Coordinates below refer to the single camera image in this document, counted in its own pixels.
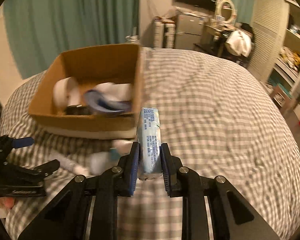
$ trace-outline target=white roll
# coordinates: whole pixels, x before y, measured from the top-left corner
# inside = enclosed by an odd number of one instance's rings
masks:
[[[109,152],[99,152],[90,155],[90,173],[92,175],[101,175],[104,171],[110,168],[111,159]]]
[[[61,110],[80,104],[80,91],[75,78],[59,80],[53,88],[53,103]]]
[[[129,140],[112,140],[112,147],[117,150],[121,156],[127,155],[130,153],[133,141]]]
[[[108,93],[119,101],[130,101],[131,100],[131,84],[115,84],[110,87]]]
[[[52,149],[50,152],[50,160],[52,161],[55,159],[60,162],[61,168],[70,171],[75,175],[84,175],[86,177],[90,175],[88,168],[76,163],[75,161]]]
[[[110,101],[130,101],[131,84],[114,84],[112,82],[98,84],[95,90],[101,92]]]

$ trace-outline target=clutter on shelf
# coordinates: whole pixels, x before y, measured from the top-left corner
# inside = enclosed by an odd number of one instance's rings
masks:
[[[269,83],[269,82],[266,82],[265,85],[266,85],[266,87],[269,88],[269,89],[273,89],[273,87],[274,87],[273,84],[271,84],[271,83]]]
[[[280,58],[296,75],[300,72],[300,55],[291,51],[287,47],[282,47],[280,50]]]
[[[291,28],[290,28],[290,31],[292,33],[294,33],[298,38],[300,38],[300,30],[298,29],[297,26],[292,25]]]
[[[278,102],[278,104],[280,106],[283,106],[283,104],[284,104],[284,97],[282,95],[276,94],[276,95],[274,95],[273,98]]]

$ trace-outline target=bed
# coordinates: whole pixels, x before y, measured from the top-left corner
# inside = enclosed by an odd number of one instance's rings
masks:
[[[144,49],[145,107],[160,114],[162,142],[201,176],[225,176],[281,239],[300,225],[300,154],[284,118],[259,82],[239,65],[203,53]],[[34,167],[53,148],[82,165],[110,141],[47,133],[27,113],[44,73],[10,97],[0,134],[32,136],[31,147],[9,161]],[[74,177],[59,169],[46,179],[47,197],[18,199],[5,227],[12,239]],[[180,239],[182,200],[170,199],[163,179],[137,181],[132,198],[118,200],[119,239]]]

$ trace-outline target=shelf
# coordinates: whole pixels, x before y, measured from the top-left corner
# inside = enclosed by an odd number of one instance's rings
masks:
[[[297,82],[298,76],[287,66],[283,63],[280,58],[277,58],[275,63],[290,77],[294,82]]]
[[[288,29],[286,29],[283,45],[293,52],[300,54],[300,38]]]
[[[289,29],[286,29],[288,32],[290,32],[291,34],[293,34],[296,38],[298,38],[300,40],[300,37],[297,36],[295,33],[293,33],[292,31],[290,31]]]
[[[291,81],[291,78],[277,65],[274,64],[274,70],[276,70],[280,76],[283,77],[283,79],[291,86],[293,87],[293,82]]]

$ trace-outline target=blue gripper pad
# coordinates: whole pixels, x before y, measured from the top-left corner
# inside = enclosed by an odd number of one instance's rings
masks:
[[[12,141],[12,147],[15,149],[31,146],[33,144],[34,144],[34,139],[32,137],[13,139]]]
[[[132,196],[137,183],[138,167],[139,167],[139,156],[140,156],[140,144],[134,142],[131,147],[130,154],[133,155],[130,171],[130,183],[129,183],[129,194]]]

